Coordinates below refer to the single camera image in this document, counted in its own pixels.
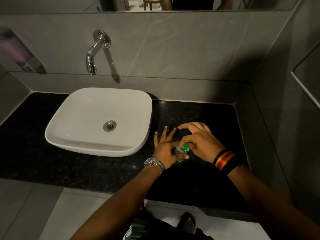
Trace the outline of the person's left hand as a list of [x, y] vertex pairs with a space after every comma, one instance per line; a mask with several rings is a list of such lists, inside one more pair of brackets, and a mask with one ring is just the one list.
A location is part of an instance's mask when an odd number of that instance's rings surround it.
[[165, 126], [162, 135], [158, 138], [159, 145], [154, 149], [154, 153], [152, 155], [152, 157], [158, 158], [163, 163], [165, 169], [170, 168], [174, 163], [179, 161], [175, 160], [172, 150], [180, 143], [179, 141], [166, 142], [166, 137], [168, 136], [167, 131], [168, 127]]

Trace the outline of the person's right hand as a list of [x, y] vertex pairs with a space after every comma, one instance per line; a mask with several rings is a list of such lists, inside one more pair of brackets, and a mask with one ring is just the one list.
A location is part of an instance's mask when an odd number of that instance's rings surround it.
[[191, 135], [182, 137], [179, 147], [187, 143], [188, 148], [202, 160], [214, 163], [217, 155], [225, 146], [211, 133], [209, 127], [202, 122], [189, 122], [178, 126], [178, 129], [188, 129]]

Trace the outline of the small green and white bottle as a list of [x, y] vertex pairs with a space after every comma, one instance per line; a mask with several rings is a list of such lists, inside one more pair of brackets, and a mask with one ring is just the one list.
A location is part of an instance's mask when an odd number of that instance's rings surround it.
[[189, 148], [188, 148], [187, 143], [185, 143], [183, 145], [183, 147], [181, 147], [181, 148], [177, 146], [172, 149], [173, 155], [175, 155], [175, 154], [188, 154], [188, 152], [189, 152]]

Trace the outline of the person's right forearm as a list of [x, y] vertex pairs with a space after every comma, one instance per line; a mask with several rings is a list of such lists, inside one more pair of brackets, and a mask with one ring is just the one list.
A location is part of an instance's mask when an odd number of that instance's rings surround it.
[[228, 175], [271, 240], [320, 240], [320, 226], [244, 165]]

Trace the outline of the person's left forearm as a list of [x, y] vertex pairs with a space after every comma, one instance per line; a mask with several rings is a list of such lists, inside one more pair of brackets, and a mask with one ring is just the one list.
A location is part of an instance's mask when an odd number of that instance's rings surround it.
[[121, 240], [161, 174], [159, 166], [145, 166], [134, 179], [104, 202], [70, 240]]

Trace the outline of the silver metal wristwatch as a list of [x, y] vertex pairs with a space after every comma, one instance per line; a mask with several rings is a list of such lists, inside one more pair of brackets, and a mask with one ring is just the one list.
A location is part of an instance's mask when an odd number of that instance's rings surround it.
[[164, 164], [156, 157], [149, 157], [148, 159], [146, 159], [146, 161], [143, 163], [143, 165], [144, 166], [157, 165], [158, 167], [160, 167], [162, 172], [165, 171]]

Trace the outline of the red and gold bangle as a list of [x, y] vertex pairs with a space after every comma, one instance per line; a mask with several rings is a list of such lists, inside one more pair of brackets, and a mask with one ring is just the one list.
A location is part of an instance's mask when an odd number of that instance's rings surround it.
[[234, 157], [236, 157], [235, 153], [225, 149], [217, 155], [214, 161], [214, 165], [217, 169], [222, 171], [225, 168], [225, 166], [228, 164], [228, 162]]

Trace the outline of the chrome sink drain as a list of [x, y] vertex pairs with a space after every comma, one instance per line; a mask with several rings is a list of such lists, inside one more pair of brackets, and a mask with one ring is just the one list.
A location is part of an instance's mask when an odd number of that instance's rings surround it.
[[103, 130], [105, 132], [111, 132], [117, 127], [117, 123], [113, 120], [106, 121], [103, 125]]

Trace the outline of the black wristband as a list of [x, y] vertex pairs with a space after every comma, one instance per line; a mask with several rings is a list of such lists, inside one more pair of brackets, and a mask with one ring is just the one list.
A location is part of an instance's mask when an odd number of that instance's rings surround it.
[[231, 171], [233, 171], [236, 167], [240, 165], [244, 165], [245, 161], [238, 156], [231, 158], [228, 162], [226, 162], [222, 169], [220, 170], [223, 174], [228, 175]]

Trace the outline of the person's foot in sandal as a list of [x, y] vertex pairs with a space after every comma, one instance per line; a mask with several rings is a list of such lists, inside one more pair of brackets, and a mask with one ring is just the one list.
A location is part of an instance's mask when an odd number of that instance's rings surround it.
[[183, 213], [177, 225], [177, 229], [194, 234], [196, 231], [196, 221], [194, 216], [189, 212]]

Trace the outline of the person's dark shorts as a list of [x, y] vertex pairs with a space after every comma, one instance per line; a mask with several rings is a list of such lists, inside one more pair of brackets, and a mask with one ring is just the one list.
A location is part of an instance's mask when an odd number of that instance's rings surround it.
[[146, 210], [140, 210], [122, 240], [214, 240], [201, 229], [194, 234], [178, 230], [177, 226], [155, 218]]

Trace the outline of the white ceramic sink basin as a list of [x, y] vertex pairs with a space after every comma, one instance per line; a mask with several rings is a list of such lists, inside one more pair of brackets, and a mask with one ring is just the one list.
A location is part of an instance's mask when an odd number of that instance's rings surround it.
[[[47, 142], [69, 151], [105, 157], [125, 157], [146, 143], [153, 102], [140, 90], [82, 88], [70, 94], [51, 118]], [[105, 122], [117, 123], [111, 132]]]

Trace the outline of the chrome wall faucet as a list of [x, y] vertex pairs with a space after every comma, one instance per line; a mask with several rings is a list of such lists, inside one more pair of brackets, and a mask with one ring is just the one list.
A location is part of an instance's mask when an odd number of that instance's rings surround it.
[[97, 69], [94, 63], [94, 57], [101, 49], [108, 49], [111, 46], [111, 39], [108, 34], [101, 30], [96, 30], [93, 33], [94, 44], [86, 53], [86, 68], [90, 76], [95, 76]]

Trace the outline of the wall mirror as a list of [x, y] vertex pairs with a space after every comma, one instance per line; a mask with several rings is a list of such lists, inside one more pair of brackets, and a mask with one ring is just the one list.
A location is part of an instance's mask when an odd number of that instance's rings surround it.
[[298, 0], [0, 0], [0, 15], [99, 12], [288, 11]]

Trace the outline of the wall soap dispenser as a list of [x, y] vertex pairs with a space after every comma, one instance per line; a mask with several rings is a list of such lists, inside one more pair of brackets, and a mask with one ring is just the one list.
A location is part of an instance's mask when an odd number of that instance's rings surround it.
[[9, 55], [24, 72], [46, 74], [43, 64], [9, 28], [0, 26], [0, 48]]

